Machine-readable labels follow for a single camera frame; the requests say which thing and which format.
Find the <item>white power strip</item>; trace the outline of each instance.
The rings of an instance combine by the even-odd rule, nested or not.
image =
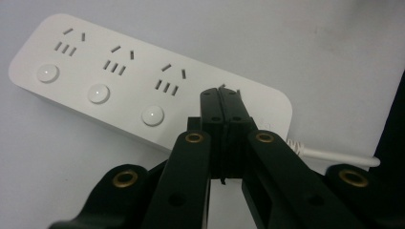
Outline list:
[[[260,129],[286,139],[292,116],[275,89],[66,14],[47,18],[9,69],[11,81],[171,150],[200,116],[200,93],[240,90]]]

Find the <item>white background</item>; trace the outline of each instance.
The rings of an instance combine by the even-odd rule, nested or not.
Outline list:
[[[284,92],[288,136],[344,154],[373,154],[405,66],[404,1],[0,1],[0,228],[71,219],[113,167],[168,157],[10,82],[12,58],[60,12]],[[239,186],[213,184],[209,228],[255,227]]]

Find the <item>electrical outlet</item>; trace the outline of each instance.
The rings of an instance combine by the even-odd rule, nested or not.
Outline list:
[[[292,116],[280,91],[66,14],[41,23],[9,74],[30,92],[168,150],[210,88],[238,90],[258,127],[283,138]]]

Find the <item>white power cord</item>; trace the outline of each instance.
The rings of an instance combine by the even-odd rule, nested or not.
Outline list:
[[[343,155],[334,152],[318,151],[306,148],[303,143],[287,139],[287,145],[294,151],[299,157],[311,157],[316,159],[323,159],[328,161],[334,161],[339,163],[346,163],[351,165],[377,167],[380,164],[380,160],[373,156],[350,156]]]

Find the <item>white round button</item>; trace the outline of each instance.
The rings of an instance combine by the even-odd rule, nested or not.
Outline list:
[[[41,66],[36,72],[36,77],[43,83],[52,83],[59,76],[59,69],[52,64]]]
[[[161,107],[151,106],[142,113],[142,120],[148,126],[158,126],[164,120],[164,112]]]
[[[105,103],[110,98],[110,90],[104,84],[95,84],[90,88],[87,97],[92,103]]]

